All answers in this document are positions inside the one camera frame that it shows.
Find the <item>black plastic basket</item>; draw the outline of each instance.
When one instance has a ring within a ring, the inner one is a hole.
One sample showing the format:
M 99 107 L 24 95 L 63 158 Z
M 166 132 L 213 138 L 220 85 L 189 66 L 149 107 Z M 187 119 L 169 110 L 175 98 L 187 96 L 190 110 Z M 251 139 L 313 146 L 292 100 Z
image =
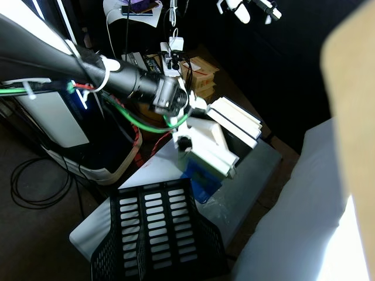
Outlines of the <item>black plastic basket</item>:
M 198 213 L 190 179 L 118 190 L 93 281 L 203 280 L 229 272 L 219 229 Z

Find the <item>smartphone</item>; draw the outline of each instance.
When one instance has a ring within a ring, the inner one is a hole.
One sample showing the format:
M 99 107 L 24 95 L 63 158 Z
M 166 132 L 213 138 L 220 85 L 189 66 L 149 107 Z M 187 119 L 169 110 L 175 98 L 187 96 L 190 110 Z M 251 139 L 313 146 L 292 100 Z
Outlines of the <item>smartphone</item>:
M 122 6 L 121 7 L 121 13 L 122 13 L 123 16 L 127 16 L 128 15 L 128 7 Z M 144 13 L 135 13 L 130 8 L 130 11 L 129 11 L 129 16 L 152 16 L 153 14 L 154 13 L 152 13 L 152 10 L 149 10 L 149 11 L 144 12 Z

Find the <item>dark floor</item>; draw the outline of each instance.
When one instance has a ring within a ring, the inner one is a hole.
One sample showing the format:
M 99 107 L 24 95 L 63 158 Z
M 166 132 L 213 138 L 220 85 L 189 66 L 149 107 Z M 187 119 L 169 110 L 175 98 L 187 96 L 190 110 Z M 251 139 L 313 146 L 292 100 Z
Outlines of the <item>dark floor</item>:
M 220 68 L 203 47 L 193 54 Z M 226 95 L 257 115 L 224 70 L 216 74 L 215 83 L 217 96 Z M 270 134 L 267 126 L 263 134 Z M 273 138 L 271 143 L 281 152 L 283 161 L 227 248 L 230 255 L 238 256 L 241 252 L 259 219 L 275 204 L 298 160 L 298 155 L 277 138 Z M 0 126 L 0 280 L 90 280 L 89 262 L 69 242 L 69 233 L 81 221 L 75 187 L 63 201 L 47 210 L 26 210 L 11 200 L 9 177 L 12 170 L 33 157 L 36 157 L 33 152 Z M 40 162 L 21 177 L 20 187 L 26 194 L 46 196 L 60 187 L 64 177 L 65 173 L 57 165 Z M 88 215 L 97 204 L 86 190 L 81 192 L 85 214 Z

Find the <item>table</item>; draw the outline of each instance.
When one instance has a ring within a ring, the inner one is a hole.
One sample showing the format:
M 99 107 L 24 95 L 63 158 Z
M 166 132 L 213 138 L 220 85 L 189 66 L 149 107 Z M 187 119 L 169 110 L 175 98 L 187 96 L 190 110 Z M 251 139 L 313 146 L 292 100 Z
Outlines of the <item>table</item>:
M 220 230 L 224 246 L 233 239 L 243 220 L 272 175 L 281 155 L 259 140 L 258 145 L 238 166 L 234 179 L 223 180 L 221 188 L 199 212 Z M 120 189 L 179 179 L 178 154 L 170 140 L 157 154 L 135 172 Z M 90 261 L 91 255 L 110 230 L 110 199 L 106 199 L 69 235 L 70 242 Z

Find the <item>white fabric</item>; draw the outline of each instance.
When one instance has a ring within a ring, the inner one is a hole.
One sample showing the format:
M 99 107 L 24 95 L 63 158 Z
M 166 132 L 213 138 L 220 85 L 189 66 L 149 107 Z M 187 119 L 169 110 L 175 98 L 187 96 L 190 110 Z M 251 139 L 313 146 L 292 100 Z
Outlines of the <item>white fabric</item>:
M 232 280 L 368 280 L 351 198 L 340 220 L 349 195 L 340 183 L 333 124 L 306 133 L 291 179 L 243 249 Z

